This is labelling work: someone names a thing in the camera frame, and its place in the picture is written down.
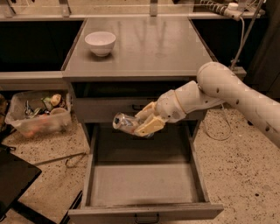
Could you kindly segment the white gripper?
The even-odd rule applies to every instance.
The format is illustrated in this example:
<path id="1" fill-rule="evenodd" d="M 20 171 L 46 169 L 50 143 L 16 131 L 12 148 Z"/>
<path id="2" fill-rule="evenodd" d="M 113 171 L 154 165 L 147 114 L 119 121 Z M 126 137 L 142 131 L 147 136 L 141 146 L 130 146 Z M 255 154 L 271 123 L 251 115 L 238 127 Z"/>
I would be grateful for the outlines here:
<path id="1" fill-rule="evenodd" d="M 162 94 L 157 102 L 150 102 L 136 114 L 136 118 L 145 121 L 135 129 L 134 134 L 146 137 L 161 130 L 165 123 L 176 123 L 185 117 L 186 113 L 179 104 L 176 92 L 169 90 Z"/>

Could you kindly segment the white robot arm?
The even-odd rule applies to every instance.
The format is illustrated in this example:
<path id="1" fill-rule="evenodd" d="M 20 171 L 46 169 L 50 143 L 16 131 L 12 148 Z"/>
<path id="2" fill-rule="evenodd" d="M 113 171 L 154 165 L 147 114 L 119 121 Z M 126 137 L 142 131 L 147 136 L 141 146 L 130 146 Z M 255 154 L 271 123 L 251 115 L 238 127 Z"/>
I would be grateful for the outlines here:
<path id="1" fill-rule="evenodd" d="M 162 94 L 136 117 L 143 123 L 133 133 L 144 137 L 176 123 L 196 110 L 228 103 L 241 112 L 274 145 L 280 147 L 280 103 L 245 85 L 228 67 L 208 62 L 197 80 Z"/>

